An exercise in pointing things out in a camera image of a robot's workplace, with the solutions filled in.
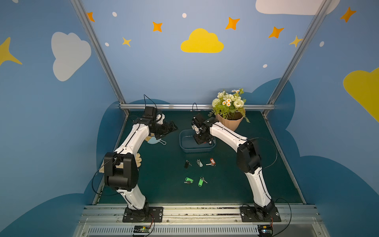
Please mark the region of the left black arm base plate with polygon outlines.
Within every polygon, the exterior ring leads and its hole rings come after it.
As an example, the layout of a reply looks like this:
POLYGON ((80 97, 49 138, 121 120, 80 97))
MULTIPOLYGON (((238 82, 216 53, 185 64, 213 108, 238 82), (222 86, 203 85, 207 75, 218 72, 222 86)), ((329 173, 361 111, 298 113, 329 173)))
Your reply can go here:
POLYGON ((123 223, 148 223, 154 220, 155 223, 161 223, 164 208, 162 206, 144 207, 141 210, 126 208, 123 214, 123 223))

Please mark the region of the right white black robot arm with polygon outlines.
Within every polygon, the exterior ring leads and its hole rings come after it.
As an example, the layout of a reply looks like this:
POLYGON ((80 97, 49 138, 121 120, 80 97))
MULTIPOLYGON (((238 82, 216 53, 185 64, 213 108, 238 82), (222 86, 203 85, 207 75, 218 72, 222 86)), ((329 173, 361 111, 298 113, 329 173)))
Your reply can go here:
POLYGON ((275 205, 265 184, 257 139, 241 136, 216 118, 205 119, 201 114, 192 118, 191 127, 195 131, 194 139, 197 144, 210 142, 216 137, 233 148, 236 152, 237 166, 249 181, 255 209, 262 215, 273 211, 275 205))

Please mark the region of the red tag key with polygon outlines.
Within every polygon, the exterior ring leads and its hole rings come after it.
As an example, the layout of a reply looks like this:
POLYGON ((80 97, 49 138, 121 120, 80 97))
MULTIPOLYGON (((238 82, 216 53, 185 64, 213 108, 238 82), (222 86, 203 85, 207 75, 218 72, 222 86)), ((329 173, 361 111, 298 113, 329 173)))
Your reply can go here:
POLYGON ((207 166, 215 166, 216 162, 213 158, 210 159, 210 163, 207 164, 207 166))

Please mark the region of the white tag key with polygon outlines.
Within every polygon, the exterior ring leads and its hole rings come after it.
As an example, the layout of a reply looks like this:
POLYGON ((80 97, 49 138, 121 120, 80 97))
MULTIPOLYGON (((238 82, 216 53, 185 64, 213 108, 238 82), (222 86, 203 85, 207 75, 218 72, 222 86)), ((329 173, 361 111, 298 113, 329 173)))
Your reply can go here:
POLYGON ((203 163, 201 162, 200 159, 198 159, 196 162, 197 162, 197 164, 198 164, 199 167, 203 167, 203 163))

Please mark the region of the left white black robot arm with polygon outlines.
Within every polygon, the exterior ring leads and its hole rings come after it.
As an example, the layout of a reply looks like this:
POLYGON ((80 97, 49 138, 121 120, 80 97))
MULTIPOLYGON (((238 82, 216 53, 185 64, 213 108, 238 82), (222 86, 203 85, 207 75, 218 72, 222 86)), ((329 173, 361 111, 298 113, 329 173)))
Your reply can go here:
POLYGON ((137 185, 137 153, 147 137, 161 139, 178 129, 174 122, 164 119, 165 115, 161 110, 146 106, 143 115, 133 122, 131 131, 123 143, 115 151, 104 156, 105 185, 122 195, 128 209, 139 215, 148 215, 149 205, 137 185))

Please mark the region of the black fob key bunch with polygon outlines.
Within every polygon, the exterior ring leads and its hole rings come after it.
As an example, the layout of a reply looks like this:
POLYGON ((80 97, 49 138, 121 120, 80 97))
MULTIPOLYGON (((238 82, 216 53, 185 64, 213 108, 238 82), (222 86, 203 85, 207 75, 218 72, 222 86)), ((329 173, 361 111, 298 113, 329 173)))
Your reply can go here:
POLYGON ((187 169, 187 168, 189 168, 191 166, 192 166, 192 164, 188 160, 186 160, 185 164, 184 164, 184 168, 187 169))

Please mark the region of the translucent blue storage box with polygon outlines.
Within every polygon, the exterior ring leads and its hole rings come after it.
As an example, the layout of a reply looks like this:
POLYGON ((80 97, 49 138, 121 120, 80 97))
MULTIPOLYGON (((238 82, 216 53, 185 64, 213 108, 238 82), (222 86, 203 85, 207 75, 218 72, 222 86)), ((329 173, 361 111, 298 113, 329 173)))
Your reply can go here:
POLYGON ((185 153, 201 153, 201 152, 210 152, 216 147, 216 139, 214 138, 211 143, 202 143, 197 144, 194 135, 195 131, 192 129, 182 130, 179 135, 179 143, 181 149, 185 153))

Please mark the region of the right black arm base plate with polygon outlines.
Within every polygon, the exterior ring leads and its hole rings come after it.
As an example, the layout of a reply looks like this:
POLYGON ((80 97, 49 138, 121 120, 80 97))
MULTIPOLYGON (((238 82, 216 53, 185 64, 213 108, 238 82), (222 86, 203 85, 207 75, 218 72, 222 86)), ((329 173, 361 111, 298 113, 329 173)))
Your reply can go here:
POLYGON ((281 222, 278 209, 276 207, 270 209, 256 209, 251 206, 241 206, 239 208, 242 222, 281 222))

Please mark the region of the green tag key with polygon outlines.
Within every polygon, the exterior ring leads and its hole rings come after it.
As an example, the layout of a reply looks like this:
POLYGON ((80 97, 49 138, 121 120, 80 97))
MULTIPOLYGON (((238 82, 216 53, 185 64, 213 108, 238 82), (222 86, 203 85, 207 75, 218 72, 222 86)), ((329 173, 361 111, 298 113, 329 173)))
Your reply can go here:
POLYGON ((186 184, 192 184, 193 180, 191 178, 186 177, 184 183, 186 183, 186 184))
POLYGON ((198 186, 202 187, 204 183, 207 184, 207 181, 205 180, 204 177, 200 177, 199 182, 198 182, 198 186))

